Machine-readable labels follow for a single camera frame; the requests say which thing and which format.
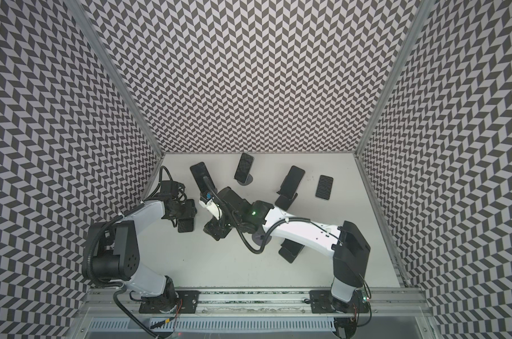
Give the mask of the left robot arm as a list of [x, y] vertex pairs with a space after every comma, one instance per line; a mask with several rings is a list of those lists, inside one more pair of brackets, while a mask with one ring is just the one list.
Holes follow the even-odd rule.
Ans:
[[177, 317], [182, 299], [173, 280], [141, 264], [138, 235], [157, 220], [169, 220], [179, 233], [195, 228], [197, 209], [188, 199], [185, 185], [176, 182], [167, 167], [161, 166], [158, 184], [136, 208], [114, 219], [90, 226], [84, 246], [82, 274], [98, 288], [113, 288], [113, 302], [141, 330], [153, 338], [160, 334], [139, 320], [119, 296], [126, 292], [140, 294], [140, 302], [158, 313]]

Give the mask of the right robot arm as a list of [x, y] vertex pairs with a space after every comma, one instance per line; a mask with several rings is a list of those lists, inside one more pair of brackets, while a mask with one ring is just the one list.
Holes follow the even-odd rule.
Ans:
[[356, 224], [346, 221], [326, 225], [294, 216], [265, 201], [249, 203], [229, 187], [217, 191], [208, 176], [201, 176], [196, 183], [201, 206], [213, 216], [204, 226], [206, 234], [221, 240], [236, 231], [253, 254], [262, 254], [272, 237], [318, 251], [332, 259], [332, 310], [360, 312], [360, 292], [367, 286], [365, 273], [371, 247]]

